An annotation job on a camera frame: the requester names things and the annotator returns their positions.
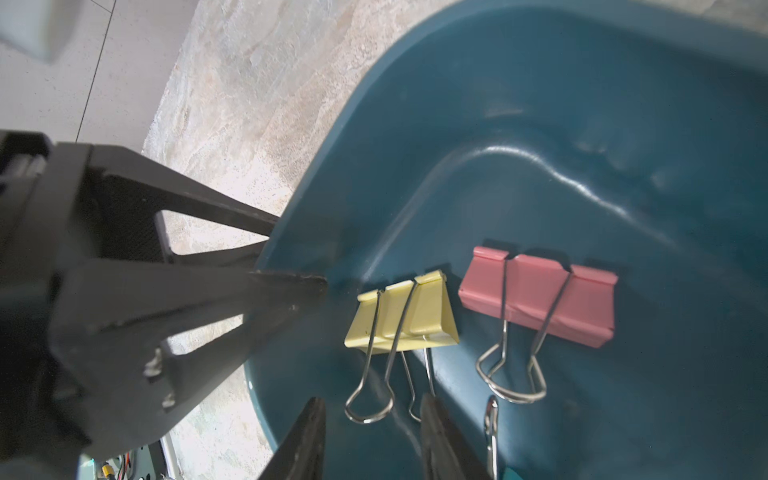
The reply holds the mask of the teal binder clip large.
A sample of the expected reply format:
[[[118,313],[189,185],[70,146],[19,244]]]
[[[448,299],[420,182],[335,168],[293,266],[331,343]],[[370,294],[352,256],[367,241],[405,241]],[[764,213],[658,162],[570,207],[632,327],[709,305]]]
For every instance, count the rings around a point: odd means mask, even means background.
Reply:
[[[499,404],[498,398],[488,398],[484,414],[484,433],[486,439],[486,467],[493,480],[522,480],[522,477],[509,467],[500,467],[498,452]]]

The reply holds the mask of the teal plastic storage box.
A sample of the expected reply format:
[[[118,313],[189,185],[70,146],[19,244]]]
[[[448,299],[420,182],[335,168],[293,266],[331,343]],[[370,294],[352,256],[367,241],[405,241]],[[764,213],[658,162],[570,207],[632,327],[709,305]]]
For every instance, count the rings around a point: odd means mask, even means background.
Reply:
[[[364,291],[442,270],[460,342],[437,392],[477,458],[499,320],[464,309],[476,246],[616,273],[615,334],[548,337],[546,397],[500,405],[526,479],[767,475],[767,39],[629,1],[466,1],[372,67],[258,265],[318,273],[322,304],[246,375],[279,445],[326,404],[328,479],[418,479],[407,379],[343,340]],[[363,367],[369,364],[370,373]]]

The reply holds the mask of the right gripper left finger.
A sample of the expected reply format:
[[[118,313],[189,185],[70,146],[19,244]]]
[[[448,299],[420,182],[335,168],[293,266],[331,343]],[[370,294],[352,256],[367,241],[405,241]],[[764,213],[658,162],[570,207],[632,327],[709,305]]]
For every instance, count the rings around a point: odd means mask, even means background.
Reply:
[[[259,480],[315,480],[323,478],[326,446],[326,406],[312,397]]]

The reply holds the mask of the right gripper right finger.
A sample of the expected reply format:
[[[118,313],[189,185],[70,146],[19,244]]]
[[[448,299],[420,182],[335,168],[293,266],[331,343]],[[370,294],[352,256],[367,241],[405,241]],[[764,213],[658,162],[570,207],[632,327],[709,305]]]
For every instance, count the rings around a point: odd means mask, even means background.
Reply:
[[[486,467],[438,398],[425,394],[420,413],[424,479],[490,479]]]

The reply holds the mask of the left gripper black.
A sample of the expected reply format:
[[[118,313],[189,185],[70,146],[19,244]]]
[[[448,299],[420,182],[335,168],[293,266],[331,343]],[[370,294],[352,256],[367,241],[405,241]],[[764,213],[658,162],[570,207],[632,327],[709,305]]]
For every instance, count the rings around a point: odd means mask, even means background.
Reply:
[[[102,255],[128,261],[72,270],[96,253],[96,203]],[[264,241],[174,253],[163,211],[266,237],[279,220],[125,147],[2,131],[2,478],[73,479],[84,446],[159,439],[324,296],[318,275],[237,268]]]

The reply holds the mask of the yellow binder clip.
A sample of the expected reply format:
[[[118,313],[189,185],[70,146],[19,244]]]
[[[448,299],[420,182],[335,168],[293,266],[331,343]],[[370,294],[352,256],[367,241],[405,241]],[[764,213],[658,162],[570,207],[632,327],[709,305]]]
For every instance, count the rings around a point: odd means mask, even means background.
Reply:
[[[358,386],[345,402],[344,412],[352,422],[367,425],[386,418],[394,408],[391,373],[395,359],[399,357],[407,365],[405,353],[421,350],[429,393],[435,395],[431,350],[457,345],[459,333],[450,304],[447,278],[440,270],[361,293],[357,301],[358,307],[344,338],[344,346],[363,351],[365,363]],[[384,384],[388,403],[377,413],[360,416],[352,411],[352,403],[366,384],[372,357],[378,354],[387,355]]]

